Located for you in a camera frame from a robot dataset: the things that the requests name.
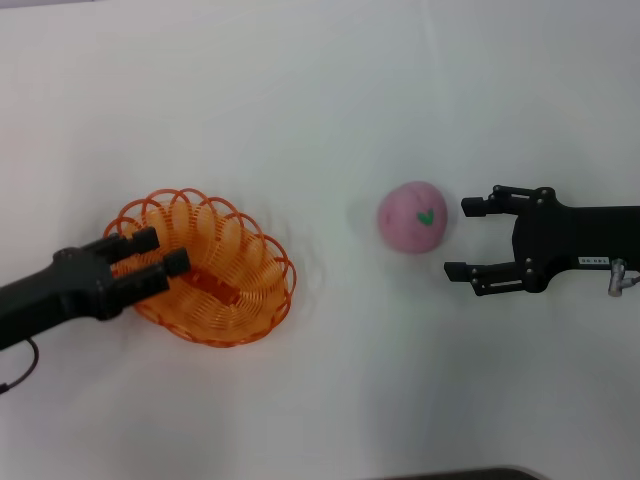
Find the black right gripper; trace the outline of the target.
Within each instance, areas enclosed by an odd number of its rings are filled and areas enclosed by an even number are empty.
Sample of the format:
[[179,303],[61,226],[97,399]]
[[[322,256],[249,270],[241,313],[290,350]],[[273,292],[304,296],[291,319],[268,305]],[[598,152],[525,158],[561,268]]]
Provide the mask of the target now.
[[516,216],[512,244],[516,262],[474,265],[445,262],[451,282],[468,283],[477,296],[527,291],[540,293],[569,270],[607,270],[609,291],[639,284],[637,206],[569,207],[551,188],[496,185],[487,198],[461,200],[466,217]]

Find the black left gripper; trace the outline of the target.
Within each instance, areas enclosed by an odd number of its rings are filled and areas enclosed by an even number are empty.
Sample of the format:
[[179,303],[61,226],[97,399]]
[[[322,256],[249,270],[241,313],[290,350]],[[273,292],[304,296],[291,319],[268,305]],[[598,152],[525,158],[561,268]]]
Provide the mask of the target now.
[[130,237],[113,234],[82,247],[56,252],[50,265],[1,288],[1,348],[6,349],[66,321],[90,317],[109,320],[125,307],[167,291],[169,279],[191,269],[179,248],[160,262],[117,278],[111,265],[156,250],[153,227]]

